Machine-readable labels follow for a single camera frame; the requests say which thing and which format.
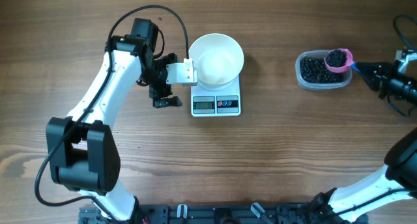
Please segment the pink scoop with blue handle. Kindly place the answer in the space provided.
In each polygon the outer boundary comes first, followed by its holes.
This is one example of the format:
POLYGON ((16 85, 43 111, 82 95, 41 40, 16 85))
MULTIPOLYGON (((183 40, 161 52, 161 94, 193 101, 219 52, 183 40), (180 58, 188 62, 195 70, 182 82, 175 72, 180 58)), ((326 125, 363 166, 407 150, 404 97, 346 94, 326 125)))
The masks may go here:
POLYGON ((337 74, 349 71, 355 64, 351 51, 346 48, 329 51, 324 58, 324 63, 329 71, 337 74))

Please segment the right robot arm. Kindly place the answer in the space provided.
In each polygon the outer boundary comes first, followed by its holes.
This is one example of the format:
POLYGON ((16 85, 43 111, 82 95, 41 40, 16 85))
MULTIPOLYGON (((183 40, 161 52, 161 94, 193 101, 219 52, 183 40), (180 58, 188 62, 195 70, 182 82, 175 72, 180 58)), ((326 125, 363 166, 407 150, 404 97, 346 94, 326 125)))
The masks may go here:
MULTIPOLYGON (((400 66, 399 61, 351 64, 381 99, 393 95, 416 105, 416 80, 400 66)), ((310 223, 354 223, 386 204, 415 198, 416 130, 412 130, 388 151, 380 169, 350 186, 316 196, 306 218, 310 223)))

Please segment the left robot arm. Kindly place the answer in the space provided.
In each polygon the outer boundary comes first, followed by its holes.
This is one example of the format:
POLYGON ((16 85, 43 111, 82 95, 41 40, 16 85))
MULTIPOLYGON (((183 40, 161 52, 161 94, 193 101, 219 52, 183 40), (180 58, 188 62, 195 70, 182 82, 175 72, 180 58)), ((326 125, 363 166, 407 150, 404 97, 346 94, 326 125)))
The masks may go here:
POLYGON ((179 107, 167 82, 174 53, 155 53, 163 34, 150 20, 136 18, 130 34, 110 36, 102 67, 81 102, 65 118, 46 126, 48 155, 39 174, 50 168, 54 183, 80 193, 106 223, 147 223, 137 197, 119 180, 121 159, 111 129, 133 84, 149 88, 155 108, 179 107))

